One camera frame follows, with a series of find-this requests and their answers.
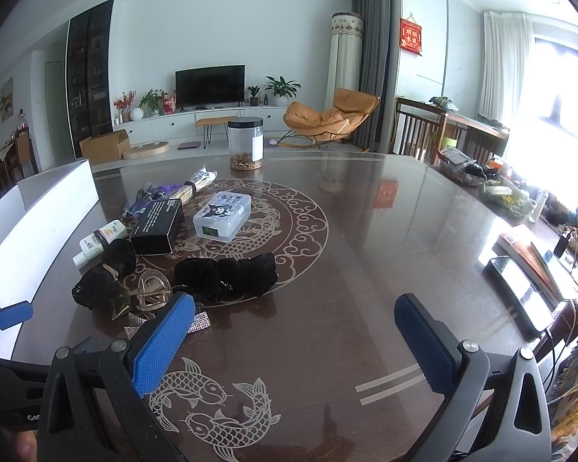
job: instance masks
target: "white vase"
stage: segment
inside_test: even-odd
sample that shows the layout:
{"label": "white vase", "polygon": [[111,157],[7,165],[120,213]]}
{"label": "white vase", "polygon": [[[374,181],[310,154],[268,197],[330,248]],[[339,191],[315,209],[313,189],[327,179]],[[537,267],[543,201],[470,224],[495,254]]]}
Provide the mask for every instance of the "white vase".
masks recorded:
{"label": "white vase", "polygon": [[141,107],[133,107],[131,109],[131,120],[139,121],[143,118],[143,109]]}
{"label": "white vase", "polygon": [[287,104],[289,103],[289,98],[287,97],[287,95],[283,95],[282,97],[275,97],[274,103],[278,107],[287,107]]}

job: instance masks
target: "orange box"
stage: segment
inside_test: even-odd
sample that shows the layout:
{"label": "orange box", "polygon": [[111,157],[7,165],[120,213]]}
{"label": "orange box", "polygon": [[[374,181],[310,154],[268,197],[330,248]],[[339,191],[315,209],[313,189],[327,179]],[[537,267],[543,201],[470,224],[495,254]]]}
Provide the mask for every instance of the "orange box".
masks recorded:
{"label": "orange box", "polygon": [[125,130],[110,134],[88,137],[79,143],[81,154],[90,160],[90,165],[100,165],[122,159],[125,151],[131,149],[129,136]]}

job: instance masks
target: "blue gripper pad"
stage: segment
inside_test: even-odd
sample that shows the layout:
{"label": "blue gripper pad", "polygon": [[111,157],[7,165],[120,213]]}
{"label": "blue gripper pad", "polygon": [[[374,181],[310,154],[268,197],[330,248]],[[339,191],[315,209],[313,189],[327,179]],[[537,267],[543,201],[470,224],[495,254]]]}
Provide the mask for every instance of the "blue gripper pad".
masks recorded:
{"label": "blue gripper pad", "polygon": [[430,388],[439,394],[453,393],[462,362],[458,341],[443,330],[411,293],[396,300],[394,321]]}
{"label": "blue gripper pad", "polygon": [[32,317],[32,304],[28,301],[18,302],[0,309],[0,330],[28,321]]}
{"label": "blue gripper pad", "polygon": [[133,385],[141,398],[158,387],[195,319],[193,298],[185,293],[174,295],[178,296],[179,301],[171,307],[133,360]]}

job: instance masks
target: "black tv screen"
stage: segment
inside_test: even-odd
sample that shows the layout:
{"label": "black tv screen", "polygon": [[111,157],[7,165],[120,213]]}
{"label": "black tv screen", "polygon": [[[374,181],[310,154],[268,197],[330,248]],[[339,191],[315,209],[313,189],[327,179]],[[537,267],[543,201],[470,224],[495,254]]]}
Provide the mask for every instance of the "black tv screen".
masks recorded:
{"label": "black tv screen", "polygon": [[244,102],[244,66],[176,71],[178,107],[228,102]]}

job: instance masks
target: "silver screw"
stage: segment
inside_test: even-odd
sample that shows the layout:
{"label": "silver screw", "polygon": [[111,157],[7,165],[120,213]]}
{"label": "silver screw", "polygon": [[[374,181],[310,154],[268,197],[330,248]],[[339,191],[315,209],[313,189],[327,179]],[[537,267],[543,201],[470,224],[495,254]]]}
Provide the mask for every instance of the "silver screw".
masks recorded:
{"label": "silver screw", "polygon": [[473,341],[462,341],[462,347],[467,352],[477,352],[479,350],[479,345]]}
{"label": "silver screw", "polygon": [[525,360],[531,360],[533,359],[533,351],[531,349],[529,349],[528,347],[521,347],[520,348],[520,355],[525,359]]}
{"label": "silver screw", "polygon": [[126,349],[126,341],[124,339],[118,339],[111,343],[111,350],[114,352],[122,352]]}
{"label": "silver screw", "polygon": [[68,356],[68,347],[60,347],[57,351],[56,351],[56,357],[59,360],[63,360],[64,358],[66,358]]}

